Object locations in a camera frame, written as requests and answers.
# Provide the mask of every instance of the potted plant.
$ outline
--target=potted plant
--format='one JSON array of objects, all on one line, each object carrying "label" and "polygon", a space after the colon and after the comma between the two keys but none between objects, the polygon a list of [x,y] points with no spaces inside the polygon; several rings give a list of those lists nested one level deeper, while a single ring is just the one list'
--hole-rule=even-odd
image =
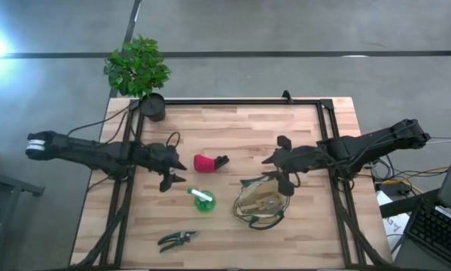
[{"label": "potted plant", "polygon": [[163,64],[157,41],[139,35],[123,45],[122,54],[115,49],[105,63],[103,73],[111,87],[123,96],[140,98],[140,112],[150,120],[165,117],[165,99],[153,89],[163,87],[170,70]]}]

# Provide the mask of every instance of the drawstring bag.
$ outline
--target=drawstring bag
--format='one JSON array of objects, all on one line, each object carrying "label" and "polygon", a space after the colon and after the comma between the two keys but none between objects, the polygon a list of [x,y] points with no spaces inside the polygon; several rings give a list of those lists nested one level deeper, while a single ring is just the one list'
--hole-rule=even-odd
[{"label": "drawstring bag", "polygon": [[268,230],[284,219],[290,197],[279,193],[279,182],[270,176],[241,180],[242,192],[233,204],[233,215],[254,230]]}]

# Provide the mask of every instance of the black metal frame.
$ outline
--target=black metal frame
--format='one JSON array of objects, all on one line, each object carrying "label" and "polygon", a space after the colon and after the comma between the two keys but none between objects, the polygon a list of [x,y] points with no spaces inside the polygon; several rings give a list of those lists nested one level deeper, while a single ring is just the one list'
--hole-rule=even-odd
[{"label": "black metal frame", "polygon": [[0,174],[0,193],[5,204],[0,204],[0,242],[7,227],[13,217],[21,192],[30,192],[33,196],[42,196],[44,187],[38,187],[3,174]]},{"label": "black metal frame", "polygon": [[[333,137],[339,136],[339,127],[337,126],[337,119],[334,111],[334,104],[331,99],[298,99],[293,100],[286,90],[282,95],[282,98],[278,99],[167,99],[167,105],[312,105],[317,109],[318,122],[321,130],[321,137],[323,140],[328,139],[328,131],[326,127],[326,120],[324,110],[327,110],[329,113],[331,128]],[[126,119],[125,131],[123,134],[123,141],[128,142],[130,140],[130,133],[132,131],[133,126],[133,115],[137,109],[137,105],[130,107],[128,118]],[[142,114],[139,114],[138,123],[136,124],[136,138],[133,140],[139,141],[142,137],[143,125],[145,122],[145,118]],[[126,181],[126,190],[123,198],[123,203],[121,207],[117,210],[118,207],[118,195],[120,193],[120,187],[122,181],[116,181],[114,183],[113,192],[111,195],[111,202],[108,211],[107,218],[107,227],[103,235],[100,237],[97,245],[93,249],[94,252],[99,252],[101,257],[99,259],[99,265],[94,266],[93,268],[120,268],[121,259],[123,257],[123,247],[124,241],[126,237],[126,224],[128,220],[128,214],[131,205],[131,196],[133,191],[133,184],[135,178],[136,168],[131,168],[129,172],[128,179]],[[349,250],[349,243],[346,235],[346,227],[345,221],[343,217],[340,215],[341,210],[344,209],[340,194],[339,194],[339,180],[334,177],[331,170],[329,170],[329,180],[331,183],[331,193],[332,200],[334,202],[334,209],[337,219],[337,229],[340,238],[340,244],[343,253],[343,259],[345,266],[350,266],[352,263],[351,254]],[[348,182],[344,182],[344,194],[346,195],[346,210],[349,213],[349,217],[354,224],[353,227],[358,229],[358,220],[357,215],[355,213],[354,200],[352,198],[351,187]],[[109,254],[109,246],[110,239],[112,237],[113,232],[116,230],[117,225],[120,225],[119,233],[117,236],[117,247],[114,256],[113,263],[108,263],[108,254]],[[355,241],[355,250],[358,255],[358,264],[365,265],[366,260],[364,256],[364,249],[361,247],[359,240],[354,237]],[[94,263],[94,259],[90,261],[87,265],[92,265]]]}]

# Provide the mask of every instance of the black cable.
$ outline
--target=black cable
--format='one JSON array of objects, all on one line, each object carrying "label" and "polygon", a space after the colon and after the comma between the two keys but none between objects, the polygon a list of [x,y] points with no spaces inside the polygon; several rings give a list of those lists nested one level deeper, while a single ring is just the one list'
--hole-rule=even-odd
[{"label": "black cable", "polygon": [[[354,180],[349,180],[349,181],[352,182],[352,185],[351,185],[351,191],[352,191],[352,189],[354,189],[354,186],[355,186],[355,181],[354,181]],[[337,189],[338,189],[340,192],[345,193],[344,190],[340,189],[339,187],[337,187]]]},{"label": "black cable", "polygon": [[138,142],[140,143],[140,145],[141,145],[142,147],[147,148],[147,146],[142,142],[141,139],[136,138],[135,130],[133,130],[133,127],[130,127],[130,132],[132,133],[133,137],[135,138],[135,141],[138,140]]},{"label": "black cable", "polygon": [[98,181],[98,182],[92,184],[90,187],[88,187],[87,192],[90,192],[91,188],[93,188],[93,187],[95,187],[96,185],[101,184],[102,182],[108,180],[108,178],[110,178],[110,176],[106,176],[106,178],[102,179],[101,181]]},{"label": "black cable", "polygon": [[375,176],[375,175],[373,175],[371,177],[377,178],[380,181],[387,181],[387,180],[392,180],[392,179],[397,178],[397,177],[401,177],[401,175],[403,175],[403,174],[404,175],[408,175],[408,176],[425,177],[426,178],[426,177],[434,177],[434,176],[442,175],[442,174],[447,173],[447,172],[448,172],[447,169],[443,170],[442,172],[420,172],[420,171],[417,171],[417,170],[404,170],[404,171],[401,171],[401,172],[398,172],[398,173],[394,174],[390,178],[380,178],[380,177]]},{"label": "black cable", "polygon": [[392,165],[392,161],[391,161],[391,158],[389,157],[389,154],[386,154],[385,158],[388,159],[389,165],[390,165],[391,170],[392,170],[392,174],[394,175],[394,166]]},{"label": "black cable", "polygon": [[300,187],[300,178],[299,178],[299,175],[297,174],[297,172],[294,172],[294,175],[295,175],[295,177],[297,177],[297,185],[296,184],[294,184],[294,187]]},{"label": "black cable", "polygon": [[107,118],[107,119],[104,119],[104,120],[101,120],[101,121],[98,121],[98,122],[95,122],[95,123],[90,123],[90,124],[87,124],[87,125],[83,125],[83,126],[76,127],[76,128],[74,128],[74,129],[72,129],[71,131],[69,131],[68,134],[67,134],[67,136],[71,135],[72,133],[74,133],[74,132],[76,132],[76,131],[78,131],[78,130],[80,130],[80,129],[84,129],[84,128],[91,127],[91,126],[95,126],[95,125],[98,125],[98,124],[101,124],[101,123],[105,123],[105,122],[109,121],[110,119],[112,119],[112,118],[118,116],[120,113],[122,113],[123,111],[127,110],[127,109],[130,108],[132,105],[136,104],[138,101],[139,101],[139,99],[137,99],[136,101],[130,103],[127,107],[121,109],[118,113],[114,114],[113,116],[111,116],[111,117],[109,117],[109,118]]},{"label": "black cable", "polygon": [[406,193],[402,193],[402,191],[398,191],[398,194],[399,195],[401,195],[401,196],[404,196],[404,197],[406,197],[406,199],[408,199],[409,197],[407,196],[407,194]]},{"label": "black cable", "polygon": [[[383,166],[385,166],[385,167],[388,169],[388,174],[387,174],[386,177],[381,178],[381,177],[378,176],[377,171],[376,171],[376,169],[375,169],[377,163],[381,163]],[[378,159],[378,160],[376,160],[376,162],[374,163],[374,166],[370,168],[370,170],[371,170],[371,172],[373,173],[373,176],[374,176],[375,178],[380,179],[380,180],[387,180],[388,177],[389,177],[389,173],[392,171],[392,168],[391,168],[391,166],[390,166],[389,164],[387,164],[387,162],[384,161],[383,159]]]},{"label": "black cable", "polygon": [[170,139],[172,139],[172,137],[173,137],[174,135],[178,135],[177,144],[175,144],[175,146],[173,146],[173,147],[177,148],[178,144],[180,144],[180,138],[181,138],[179,132],[172,132],[172,134],[171,134],[171,135],[168,137],[168,139],[166,140],[165,146],[167,146],[167,147],[169,146],[168,144],[170,143]]},{"label": "black cable", "polygon": [[415,192],[413,184],[411,183],[411,181],[410,180],[406,180],[406,181],[409,184],[410,191],[413,193],[414,196],[417,196],[418,194]]},{"label": "black cable", "polygon": [[106,145],[106,144],[112,142],[113,139],[117,137],[118,133],[120,132],[121,125],[123,124],[123,121],[125,120],[125,117],[127,115],[128,115],[128,112],[125,112],[125,114],[123,114],[123,116],[121,117],[121,120],[120,120],[120,125],[118,125],[118,129],[114,132],[114,135],[109,140],[107,140],[106,142],[102,143],[100,146],[103,146],[103,145]]}]

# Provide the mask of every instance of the yellow cable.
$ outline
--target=yellow cable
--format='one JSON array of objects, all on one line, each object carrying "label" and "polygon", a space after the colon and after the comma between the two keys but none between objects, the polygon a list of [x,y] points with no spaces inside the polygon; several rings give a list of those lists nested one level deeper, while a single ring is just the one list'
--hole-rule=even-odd
[{"label": "yellow cable", "polygon": [[420,193],[424,193],[424,192],[422,192],[422,190],[419,189],[417,186],[412,185],[411,183],[408,184],[407,182],[402,181],[402,180],[400,180],[400,181],[398,181],[398,180],[388,180],[388,181],[384,181],[382,184],[405,184],[405,185],[407,185],[408,187],[412,187],[414,190],[416,190],[416,191],[418,191],[418,192],[420,192]]},{"label": "yellow cable", "polygon": [[401,176],[401,177],[403,178],[402,180],[394,180],[394,179],[391,179],[391,180],[384,181],[382,184],[399,184],[399,183],[402,183],[402,184],[411,186],[414,190],[417,190],[417,191],[420,192],[420,193],[423,193],[421,189],[419,189],[418,187],[416,187],[416,186],[414,186],[413,184],[411,184],[410,179],[411,179],[412,177],[419,176],[419,175],[421,175],[421,174],[423,174],[423,173],[428,173],[428,172],[433,172],[433,171],[442,170],[442,169],[448,169],[448,168],[449,168],[448,166],[441,166],[441,167],[438,167],[438,168],[435,168],[435,169],[427,169],[427,170],[425,170],[425,171],[418,172],[418,173],[416,173],[416,174],[414,174],[414,175],[411,175],[411,176],[409,176],[409,177],[407,177],[407,178]]}]

